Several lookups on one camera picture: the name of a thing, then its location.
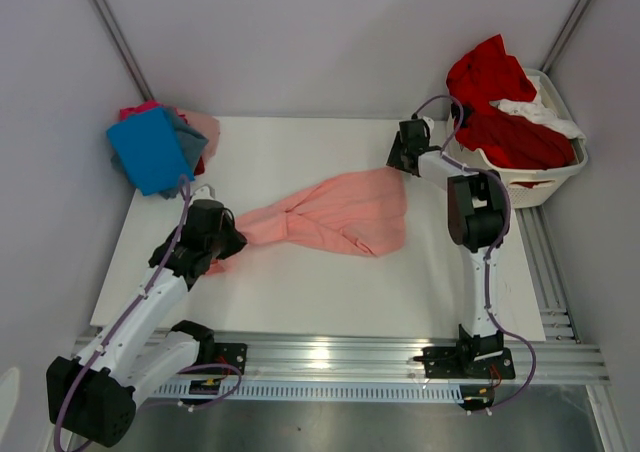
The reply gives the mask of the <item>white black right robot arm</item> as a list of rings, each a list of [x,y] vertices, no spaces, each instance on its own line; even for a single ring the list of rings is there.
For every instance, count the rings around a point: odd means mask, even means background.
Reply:
[[[496,316],[496,282],[511,209],[498,175],[455,160],[430,138],[424,119],[400,122],[387,165],[446,193],[448,233],[461,253],[465,291],[455,363],[463,374],[478,376],[504,350],[504,331]]]

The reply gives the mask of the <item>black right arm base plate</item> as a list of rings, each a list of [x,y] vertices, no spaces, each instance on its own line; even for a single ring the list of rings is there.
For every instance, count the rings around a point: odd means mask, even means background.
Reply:
[[[509,349],[475,360],[464,356],[456,346],[427,346],[412,360],[423,366],[425,376],[430,379],[513,380],[516,377]]]

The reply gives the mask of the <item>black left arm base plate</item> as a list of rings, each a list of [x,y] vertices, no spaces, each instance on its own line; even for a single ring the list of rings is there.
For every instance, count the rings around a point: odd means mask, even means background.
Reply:
[[[235,372],[232,367],[245,371],[248,345],[240,342],[216,342],[200,346],[195,362],[177,371],[177,374],[210,374],[229,376]]]

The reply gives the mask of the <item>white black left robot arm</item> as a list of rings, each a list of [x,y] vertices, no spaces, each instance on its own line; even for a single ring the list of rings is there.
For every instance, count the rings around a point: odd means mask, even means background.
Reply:
[[[69,431],[88,444],[116,445],[136,412],[172,376],[181,373],[243,375],[217,352],[214,332],[182,320],[146,351],[159,323],[186,298],[212,261],[240,252],[245,237],[231,211],[214,199],[193,199],[178,225],[148,260],[141,284],[119,315],[72,358],[57,357],[46,371],[54,448]]]

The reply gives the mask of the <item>salmon pink t shirt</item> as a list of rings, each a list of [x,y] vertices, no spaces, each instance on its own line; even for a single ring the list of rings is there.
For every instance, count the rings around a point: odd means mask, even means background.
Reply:
[[[235,220],[250,247],[291,243],[324,252],[382,257],[402,249],[408,211],[400,171],[341,174]]]

